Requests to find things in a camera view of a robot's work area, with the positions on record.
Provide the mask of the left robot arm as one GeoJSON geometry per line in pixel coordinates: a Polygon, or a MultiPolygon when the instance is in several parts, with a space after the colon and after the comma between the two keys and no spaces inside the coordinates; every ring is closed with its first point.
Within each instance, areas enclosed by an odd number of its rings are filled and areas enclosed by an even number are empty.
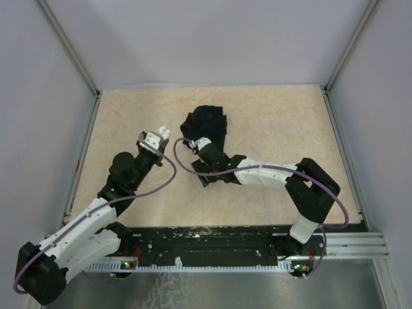
{"type": "Polygon", "coordinates": [[[146,133],[136,144],[136,156],[117,154],[105,186],[77,217],[39,244],[27,242],[20,248],[14,292],[48,305],[94,262],[116,252],[129,254],[132,232],[116,219],[139,198],[136,190],[151,169],[162,164],[168,143],[168,138],[146,133]]]}

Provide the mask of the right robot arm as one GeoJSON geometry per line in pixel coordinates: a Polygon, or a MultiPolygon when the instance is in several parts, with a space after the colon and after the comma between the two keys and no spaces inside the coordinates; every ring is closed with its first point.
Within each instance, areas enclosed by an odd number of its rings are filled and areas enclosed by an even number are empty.
{"type": "Polygon", "coordinates": [[[290,228],[287,245],[297,255],[310,248],[310,237],[324,223],[341,191],[335,180],[311,158],[274,169],[266,162],[244,155],[230,158],[207,138],[190,142],[189,146],[199,157],[191,167],[205,187],[220,180],[238,185],[262,185],[289,194],[298,215],[290,228]]]}

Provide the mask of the white earbud case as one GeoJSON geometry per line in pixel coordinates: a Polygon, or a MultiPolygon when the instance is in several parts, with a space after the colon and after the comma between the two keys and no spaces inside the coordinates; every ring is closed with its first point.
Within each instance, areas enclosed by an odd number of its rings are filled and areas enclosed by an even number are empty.
{"type": "Polygon", "coordinates": [[[167,126],[161,126],[158,129],[159,135],[162,137],[163,140],[170,139],[172,135],[172,131],[167,126]]]}

